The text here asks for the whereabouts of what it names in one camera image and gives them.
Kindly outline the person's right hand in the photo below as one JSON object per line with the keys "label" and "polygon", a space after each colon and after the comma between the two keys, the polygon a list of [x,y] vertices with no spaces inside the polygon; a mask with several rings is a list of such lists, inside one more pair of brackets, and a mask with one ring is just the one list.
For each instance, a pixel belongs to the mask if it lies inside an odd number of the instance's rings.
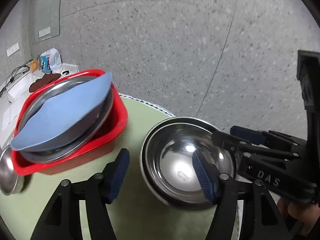
{"label": "person's right hand", "polygon": [[292,218],[304,224],[301,230],[303,236],[307,236],[310,233],[319,218],[318,204],[295,204],[280,198],[277,202],[277,207],[282,215],[288,213]]}

